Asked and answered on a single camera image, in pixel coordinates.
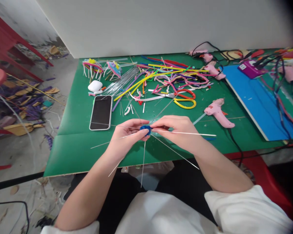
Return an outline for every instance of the table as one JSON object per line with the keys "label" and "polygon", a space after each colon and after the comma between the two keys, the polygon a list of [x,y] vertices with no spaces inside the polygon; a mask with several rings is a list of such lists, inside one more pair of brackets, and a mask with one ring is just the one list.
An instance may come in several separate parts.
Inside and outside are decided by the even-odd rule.
{"label": "table", "polygon": [[[219,53],[216,53],[216,56],[219,59],[222,59]],[[196,68],[201,68],[203,65],[201,60],[194,59],[186,54],[153,55],[152,57],[159,59],[163,57],[164,59],[174,60],[187,65],[195,66]],[[138,63],[148,63],[147,60],[140,56],[132,56],[132,60]],[[111,126],[111,128],[107,131],[89,130],[93,97],[88,96],[87,87],[89,85],[89,79],[83,76],[82,61],[83,59],[79,60],[63,119],[58,135],[54,139],[44,176],[66,175],[89,171],[97,159],[104,153],[108,144],[94,149],[90,148],[110,141],[115,129],[114,126]],[[123,67],[122,74],[130,68],[131,66]],[[108,86],[111,83],[110,81],[105,82],[102,78],[101,81],[104,86]],[[158,82],[148,82],[146,90],[154,89],[157,83]],[[266,149],[283,145],[280,141],[265,141],[231,90],[229,90],[222,82],[214,80],[213,83],[214,84],[209,90],[200,89],[194,91],[197,101],[197,106],[194,109],[186,110],[172,102],[157,117],[157,119],[164,115],[186,115],[191,119],[191,121],[195,121],[203,114],[204,109],[211,104],[213,100],[225,98],[225,104],[222,106],[222,110],[228,113],[227,118],[230,119],[231,122],[235,123],[236,127],[232,129],[232,133],[243,151]],[[147,98],[155,96],[151,94],[151,92],[148,92],[146,95]],[[164,98],[159,103],[158,100],[146,102],[144,113],[142,113],[143,105],[140,106],[138,102],[135,101],[132,101],[132,104],[141,119],[152,121],[170,101],[170,98]],[[122,103],[124,111],[129,101],[124,97],[120,102]],[[115,111],[112,113],[111,124],[117,125],[128,119],[137,118],[136,114],[133,115],[131,113],[127,116],[120,115],[120,108],[121,105],[118,104]],[[210,142],[223,154],[238,151],[226,129],[221,127],[213,116],[203,117],[195,126],[200,133],[216,134],[217,139]],[[161,138],[161,140],[185,158],[193,157],[193,155],[180,149],[166,139]],[[119,167],[142,164],[143,151],[144,142],[137,142],[129,151],[125,159],[120,163]],[[154,137],[151,137],[147,141],[145,164],[179,159],[181,159],[180,156]]]}

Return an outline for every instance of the white shirt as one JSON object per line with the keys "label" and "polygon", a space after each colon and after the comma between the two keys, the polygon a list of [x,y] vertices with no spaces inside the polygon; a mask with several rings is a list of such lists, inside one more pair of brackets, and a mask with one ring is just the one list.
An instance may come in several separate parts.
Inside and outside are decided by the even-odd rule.
{"label": "white shirt", "polygon": [[[210,191],[205,199],[218,227],[172,195],[148,191],[130,203],[116,234],[290,233],[293,222],[255,185],[241,193]],[[45,226],[41,234],[99,234],[99,222],[76,231]]]}

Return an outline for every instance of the blue board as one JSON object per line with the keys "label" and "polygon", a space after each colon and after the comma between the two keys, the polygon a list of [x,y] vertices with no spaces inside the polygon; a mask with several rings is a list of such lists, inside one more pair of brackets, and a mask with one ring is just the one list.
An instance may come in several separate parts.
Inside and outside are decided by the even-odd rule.
{"label": "blue board", "polygon": [[[249,79],[237,66],[224,67],[229,85],[267,141],[286,140],[273,94],[262,82]],[[283,113],[284,125],[293,139],[293,123]]]}

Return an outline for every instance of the yellow scissors handle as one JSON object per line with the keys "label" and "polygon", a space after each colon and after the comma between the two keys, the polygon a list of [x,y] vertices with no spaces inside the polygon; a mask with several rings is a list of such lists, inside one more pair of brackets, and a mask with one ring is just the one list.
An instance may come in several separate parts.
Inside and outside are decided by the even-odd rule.
{"label": "yellow scissors handle", "polygon": [[[190,101],[193,103],[193,106],[190,106],[190,107],[186,107],[186,106],[183,106],[181,105],[179,102],[180,101]],[[193,100],[193,99],[177,99],[177,98],[174,98],[174,103],[176,103],[178,106],[182,107],[183,109],[192,109],[196,106],[196,101]]]}

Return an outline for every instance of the smartphone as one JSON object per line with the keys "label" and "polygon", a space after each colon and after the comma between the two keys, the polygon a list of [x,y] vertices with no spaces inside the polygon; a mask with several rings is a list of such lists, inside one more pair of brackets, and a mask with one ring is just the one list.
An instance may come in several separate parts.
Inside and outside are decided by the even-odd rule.
{"label": "smartphone", "polygon": [[111,127],[113,98],[107,96],[95,96],[90,118],[89,129],[91,131],[109,130]]}

